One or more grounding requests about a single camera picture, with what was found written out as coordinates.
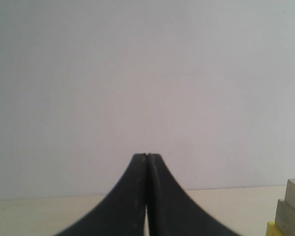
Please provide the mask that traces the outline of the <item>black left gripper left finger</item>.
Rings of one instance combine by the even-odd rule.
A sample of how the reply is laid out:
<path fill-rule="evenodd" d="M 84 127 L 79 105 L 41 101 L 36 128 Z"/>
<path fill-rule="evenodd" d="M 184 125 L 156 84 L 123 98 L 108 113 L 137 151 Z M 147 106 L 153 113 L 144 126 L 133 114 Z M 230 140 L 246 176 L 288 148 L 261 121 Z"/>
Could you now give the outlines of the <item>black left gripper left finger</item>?
<path fill-rule="evenodd" d="M 143 236 L 147 155 L 134 154 L 108 195 L 58 236 Z"/>

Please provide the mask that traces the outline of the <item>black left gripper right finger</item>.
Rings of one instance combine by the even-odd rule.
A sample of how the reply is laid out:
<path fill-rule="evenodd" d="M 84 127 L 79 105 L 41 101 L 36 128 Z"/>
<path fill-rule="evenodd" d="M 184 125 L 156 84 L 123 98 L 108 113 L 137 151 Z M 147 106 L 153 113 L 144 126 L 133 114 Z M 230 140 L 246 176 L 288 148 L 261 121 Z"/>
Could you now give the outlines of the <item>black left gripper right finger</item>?
<path fill-rule="evenodd" d="M 147 155 L 147 217 L 151 236 L 237 236 L 181 188 L 160 154 Z"/>

